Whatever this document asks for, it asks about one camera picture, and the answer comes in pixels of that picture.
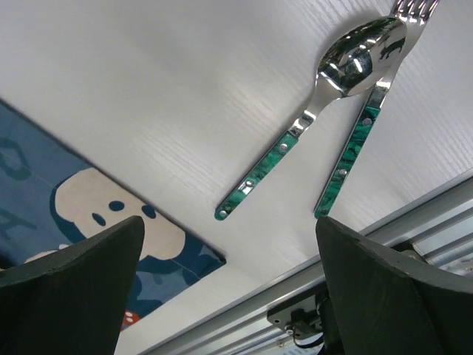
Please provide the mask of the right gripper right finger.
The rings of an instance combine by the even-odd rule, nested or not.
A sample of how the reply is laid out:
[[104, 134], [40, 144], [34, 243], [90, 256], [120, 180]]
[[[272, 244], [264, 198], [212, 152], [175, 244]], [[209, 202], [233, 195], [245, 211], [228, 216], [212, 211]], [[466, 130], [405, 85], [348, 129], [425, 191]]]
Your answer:
[[472, 353], [472, 279], [331, 217], [319, 218], [316, 239], [346, 354]]

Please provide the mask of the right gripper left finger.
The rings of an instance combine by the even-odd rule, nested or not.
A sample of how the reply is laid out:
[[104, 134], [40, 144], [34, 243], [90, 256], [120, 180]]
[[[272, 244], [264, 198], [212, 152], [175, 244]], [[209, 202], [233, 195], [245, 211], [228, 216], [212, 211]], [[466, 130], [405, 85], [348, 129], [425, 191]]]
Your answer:
[[113, 354], [143, 241], [132, 216], [1, 271], [1, 353]]

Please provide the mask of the blue cartoon placemat cloth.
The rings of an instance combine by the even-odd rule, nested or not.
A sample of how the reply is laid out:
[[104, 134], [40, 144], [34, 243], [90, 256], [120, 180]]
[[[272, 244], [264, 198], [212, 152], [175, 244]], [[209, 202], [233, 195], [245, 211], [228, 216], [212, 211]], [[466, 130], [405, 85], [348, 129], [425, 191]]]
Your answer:
[[225, 265], [225, 258], [1, 105], [1, 267], [28, 263], [131, 216], [145, 237], [123, 327]]

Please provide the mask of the green handled spoon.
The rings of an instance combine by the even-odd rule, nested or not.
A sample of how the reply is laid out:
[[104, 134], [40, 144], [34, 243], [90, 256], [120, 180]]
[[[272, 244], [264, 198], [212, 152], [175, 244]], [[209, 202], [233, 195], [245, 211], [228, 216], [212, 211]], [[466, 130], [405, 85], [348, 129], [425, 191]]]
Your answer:
[[299, 142], [300, 136], [332, 102], [365, 92], [384, 77], [401, 57], [407, 27], [399, 18], [384, 16], [345, 33], [322, 56], [313, 91], [292, 124], [249, 169], [223, 201], [214, 218], [226, 219]]

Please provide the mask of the green handled fork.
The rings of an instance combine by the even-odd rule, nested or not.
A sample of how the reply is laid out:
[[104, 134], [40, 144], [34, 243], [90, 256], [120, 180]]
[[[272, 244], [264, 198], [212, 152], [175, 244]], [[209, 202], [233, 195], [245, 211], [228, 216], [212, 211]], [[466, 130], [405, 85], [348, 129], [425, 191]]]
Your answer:
[[421, 37], [428, 20], [439, 3], [438, 0], [394, 2], [389, 14], [402, 20], [407, 27], [406, 43], [401, 53], [401, 58], [396, 61], [392, 69], [383, 78], [375, 83], [367, 96], [356, 118], [350, 136], [322, 191], [321, 197], [314, 207], [314, 217], [327, 216], [332, 209], [348, 174], [354, 167], [361, 149], [380, 114], [382, 105], [387, 93], [391, 89], [392, 82], [402, 60], [406, 58]]

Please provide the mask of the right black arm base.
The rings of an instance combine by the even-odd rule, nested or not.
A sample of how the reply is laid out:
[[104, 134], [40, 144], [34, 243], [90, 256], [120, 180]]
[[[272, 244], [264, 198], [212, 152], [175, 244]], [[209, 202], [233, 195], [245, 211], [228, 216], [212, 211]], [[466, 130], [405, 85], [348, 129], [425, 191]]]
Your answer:
[[327, 286], [322, 283], [270, 308], [266, 319], [286, 333], [297, 348], [315, 348], [324, 342], [320, 308], [327, 297]]

